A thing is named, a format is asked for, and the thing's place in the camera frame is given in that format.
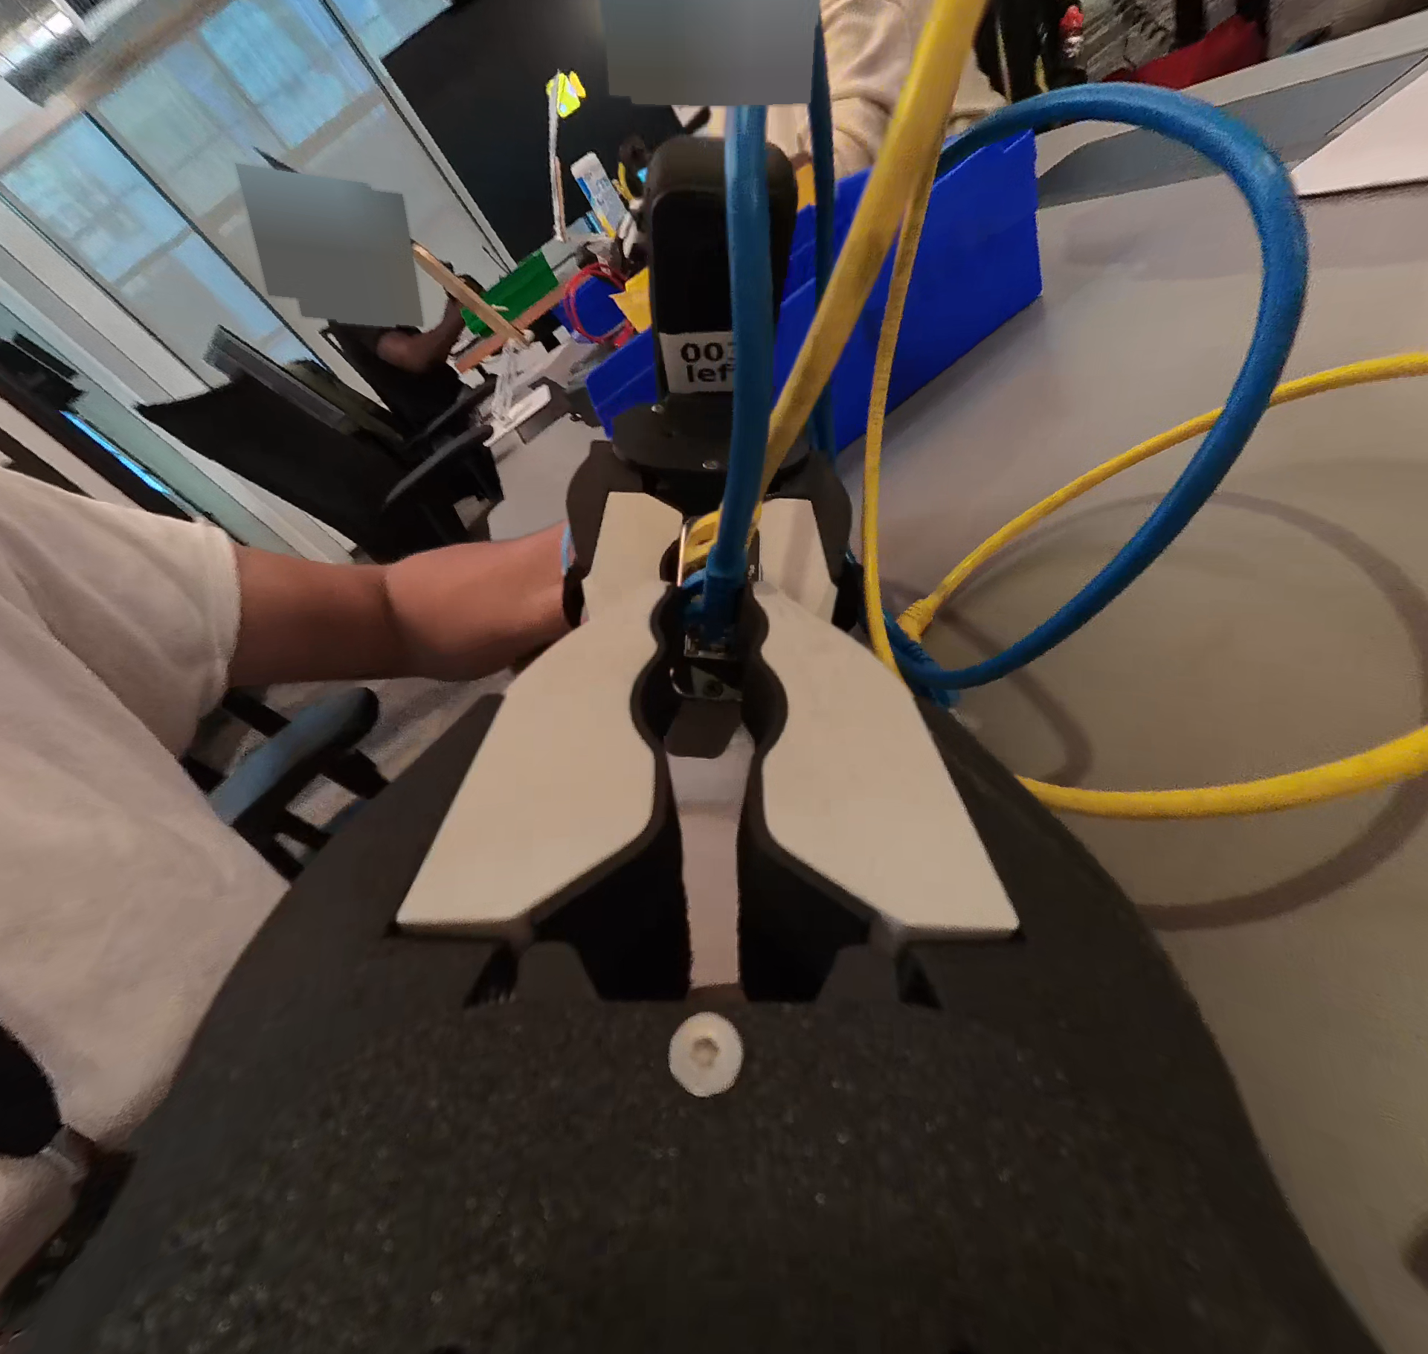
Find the black ethernet port adapter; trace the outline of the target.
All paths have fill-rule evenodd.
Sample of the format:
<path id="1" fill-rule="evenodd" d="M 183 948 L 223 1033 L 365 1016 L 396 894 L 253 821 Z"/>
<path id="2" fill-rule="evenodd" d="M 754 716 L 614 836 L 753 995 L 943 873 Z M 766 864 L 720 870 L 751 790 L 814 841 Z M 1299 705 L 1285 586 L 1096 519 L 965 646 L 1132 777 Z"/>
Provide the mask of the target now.
<path id="1" fill-rule="evenodd" d="M 656 674 L 668 696 L 667 753 L 717 759 L 742 728 L 744 692 L 754 675 L 769 625 L 756 594 L 759 543 L 751 542 L 745 583 L 727 628 L 704 625 L 705 558 L 698 553 L 696 519 L 683 521 L 678 540 L 661 561 L 668 591 L 653 613 L 659 641 Z"/>

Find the black office chair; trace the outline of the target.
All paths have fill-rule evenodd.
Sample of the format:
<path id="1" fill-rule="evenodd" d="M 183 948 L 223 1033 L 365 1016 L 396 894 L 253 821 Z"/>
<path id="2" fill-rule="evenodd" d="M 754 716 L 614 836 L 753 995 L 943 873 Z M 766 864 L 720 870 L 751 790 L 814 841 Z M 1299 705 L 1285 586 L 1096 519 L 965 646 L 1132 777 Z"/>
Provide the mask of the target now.
<path id="1" fill-rule="evenodd" d="M 504 485 L 472 394 L 430 423 L 348 387 L 323 363 L 277 363 L 226 327 L 205 360 L 223 382 L 137 412 L 183 448 L 393 562 L 489 540 Z"/>

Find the red bag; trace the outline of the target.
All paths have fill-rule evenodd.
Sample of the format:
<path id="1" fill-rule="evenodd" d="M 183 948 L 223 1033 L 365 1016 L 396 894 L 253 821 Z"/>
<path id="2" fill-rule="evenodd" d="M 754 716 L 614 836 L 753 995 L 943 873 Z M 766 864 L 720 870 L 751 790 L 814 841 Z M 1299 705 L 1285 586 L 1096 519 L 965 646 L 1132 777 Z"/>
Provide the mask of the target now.
<path id="1" fill-rule="evenodd" d="M 1209 30 L 1203 39 L 1141 65 L 1116 68 L 1104 80 L 1180 92 L 1264 62 L 1267 48 L 1267 36 L 1262 27 L 1235 13 Z"/>

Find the blue black chair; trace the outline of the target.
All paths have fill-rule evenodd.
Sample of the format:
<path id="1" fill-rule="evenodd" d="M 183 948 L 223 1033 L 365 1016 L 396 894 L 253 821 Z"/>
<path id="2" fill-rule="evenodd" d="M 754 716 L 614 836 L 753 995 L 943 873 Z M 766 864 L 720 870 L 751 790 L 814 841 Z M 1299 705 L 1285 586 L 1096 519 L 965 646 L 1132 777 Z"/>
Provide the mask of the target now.
<path id="1" fill-rule="evenodd" d="M 254 687 L 229 689 L 180 756 L 180 765 L 225 827 L 284 881 L 296 881 L 338 827 L 388 781 L 363 751 L 381 719 L 366 686 L 324 693 L 283 714 Z M 330 823 L 302 817 L 298 800 L 317 783 L 348 795 Z"/>

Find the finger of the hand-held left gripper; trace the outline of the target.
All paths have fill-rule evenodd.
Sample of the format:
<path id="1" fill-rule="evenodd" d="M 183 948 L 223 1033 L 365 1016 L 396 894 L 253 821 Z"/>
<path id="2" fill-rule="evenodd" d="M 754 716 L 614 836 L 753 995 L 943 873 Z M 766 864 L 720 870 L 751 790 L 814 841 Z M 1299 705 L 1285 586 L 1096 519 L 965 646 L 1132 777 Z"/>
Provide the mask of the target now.
<path id="1" fill-rule="evenodd" d="M 649 620 L 667 597 L 662 567 L 683 525 L 681 512 L 652 494 L 610 492 L 582 580 L 583 619 L 634 614 Z"/>
<path id="2" fill-rule="evenodd" d="M 832 620 L 838 604 L 838 582 L 812 501 L 766 500 L 759 513 L 757 542 L 757 586 L 786 597 L 818 620 Z"/>

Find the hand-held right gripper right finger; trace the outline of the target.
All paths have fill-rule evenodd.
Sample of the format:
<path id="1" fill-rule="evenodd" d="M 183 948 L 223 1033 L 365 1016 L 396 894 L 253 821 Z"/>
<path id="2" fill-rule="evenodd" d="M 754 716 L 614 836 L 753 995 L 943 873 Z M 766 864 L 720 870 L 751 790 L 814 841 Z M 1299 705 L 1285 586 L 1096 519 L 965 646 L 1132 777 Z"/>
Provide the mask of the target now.
<path id="1" fill-rule="evenodd" d="M 738 966 L 754 1003 L 812 1003 L 845 951 L 1006 943 L 1013 900 L 915 696 L 772 583 L 747 611 L 753 741 L 736 839 Z"/>

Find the green plastic bin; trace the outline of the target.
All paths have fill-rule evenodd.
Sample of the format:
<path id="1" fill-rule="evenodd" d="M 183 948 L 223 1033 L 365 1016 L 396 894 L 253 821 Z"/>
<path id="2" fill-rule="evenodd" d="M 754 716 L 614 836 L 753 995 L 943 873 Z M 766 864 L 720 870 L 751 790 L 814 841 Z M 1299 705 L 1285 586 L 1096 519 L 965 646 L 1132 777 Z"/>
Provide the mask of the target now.
<path id="1" fill-rule="evenodd" d="M 527 314 L 539 315 L 546 299 L 561 292 L 558 277 L 540 250 L 527 254 L 509 274 L 479 290 L 489 311 L 513 327 L 527 327 Z"/>

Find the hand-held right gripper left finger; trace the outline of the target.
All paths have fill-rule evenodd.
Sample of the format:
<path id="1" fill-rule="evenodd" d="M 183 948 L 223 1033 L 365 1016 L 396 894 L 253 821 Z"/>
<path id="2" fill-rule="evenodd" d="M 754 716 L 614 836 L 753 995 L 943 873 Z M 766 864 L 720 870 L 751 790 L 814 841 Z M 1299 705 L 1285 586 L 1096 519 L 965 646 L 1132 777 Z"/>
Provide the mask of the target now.
<path id="1" fill-rule="evenodd" d="M 689 992 L 668 617 L 672 589 L 640 583 L 510 683 L 397 908 L 402 934 L 564 945 L 607 1000 Z"/>

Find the person's black clothing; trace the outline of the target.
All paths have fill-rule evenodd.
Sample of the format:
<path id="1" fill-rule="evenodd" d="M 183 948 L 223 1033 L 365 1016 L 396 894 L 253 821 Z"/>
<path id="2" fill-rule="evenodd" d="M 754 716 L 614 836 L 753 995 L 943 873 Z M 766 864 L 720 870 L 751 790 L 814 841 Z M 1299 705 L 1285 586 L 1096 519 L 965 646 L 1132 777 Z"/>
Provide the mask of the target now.
<path id="1" fill-rule="evenodd" d="M 63 1129 L 58 1097 L 28 1047 L 2 1028 L 2 1156 L 25 1161 L 48 1149 Z"/>

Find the blue plastic bin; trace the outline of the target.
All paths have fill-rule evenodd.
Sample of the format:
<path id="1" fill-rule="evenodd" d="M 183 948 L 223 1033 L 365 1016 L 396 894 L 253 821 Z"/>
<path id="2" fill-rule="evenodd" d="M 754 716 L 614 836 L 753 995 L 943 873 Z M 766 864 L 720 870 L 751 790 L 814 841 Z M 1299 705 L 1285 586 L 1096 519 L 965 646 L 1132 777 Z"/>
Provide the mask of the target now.
<path id="1" fill-rule="evenodd" d="M 939 164 L 902 309 L 885 403 L 888 417 L 1041 296 L 1035 158 L 1034 134 L 1022 131 L 983 146 L 955 165 Z M 846 241 L 869 174 L 870 170 L 863 170 L 836 184 L 833 242 L 838 251 Z M 787 381 L 812 324 L 814 220 L 809 205 L 794 222 L 775 335 L 775 388 Z M 830 379 L 838 452 L 866 434 L 891 265 L 893 256 L 888 256 Z M 585 388 L 607 436 L 613 434 L 616 417 L 653 403 L 658 384 L 652 332 L 638 333 L 600 363 L 588 375 Z"/>

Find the person's left forearm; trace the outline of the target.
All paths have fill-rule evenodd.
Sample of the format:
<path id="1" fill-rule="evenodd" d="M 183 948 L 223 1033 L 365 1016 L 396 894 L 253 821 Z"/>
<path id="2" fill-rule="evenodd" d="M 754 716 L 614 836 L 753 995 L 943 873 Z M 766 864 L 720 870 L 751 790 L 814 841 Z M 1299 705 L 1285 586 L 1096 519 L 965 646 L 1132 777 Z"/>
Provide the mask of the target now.
<path id="1" fill-rule="evenodd" d="M 234 687 L 478 681 L 568 631 L 564 527 L 466 542 L 394 564 L 237 552 Z"/>

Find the thin wooden board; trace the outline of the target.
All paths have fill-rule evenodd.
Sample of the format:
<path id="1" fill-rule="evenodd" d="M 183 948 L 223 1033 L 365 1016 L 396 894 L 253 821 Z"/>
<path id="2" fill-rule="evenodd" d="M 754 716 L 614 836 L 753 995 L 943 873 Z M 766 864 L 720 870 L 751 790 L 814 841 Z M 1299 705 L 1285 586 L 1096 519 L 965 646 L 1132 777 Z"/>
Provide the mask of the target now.
<path id="1" fill-rule="evenodd" d="M 519 327 L 500 309 L 489 303 L 476 284 L 434 256 L 424 244 L 411 241 L 411 253 L 421 274 L 433 280 L 437 287 L 454 299 L 461 309 L 470 311 L 501 345 L 527 347 L 533 342 L 530 329 Z"/>

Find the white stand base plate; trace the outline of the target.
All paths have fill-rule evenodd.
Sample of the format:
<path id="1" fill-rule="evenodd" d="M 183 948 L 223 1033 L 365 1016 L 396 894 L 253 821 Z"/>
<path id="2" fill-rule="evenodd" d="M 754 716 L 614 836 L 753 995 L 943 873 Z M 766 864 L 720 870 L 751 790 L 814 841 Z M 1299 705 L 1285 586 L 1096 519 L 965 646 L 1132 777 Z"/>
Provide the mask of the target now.
<path id="1" fill-rule="evenodd" d="M 1296 193 L 1321 199 L 1427 181 L 1427 73 L 1376 98 L 1293 170 Z"/>

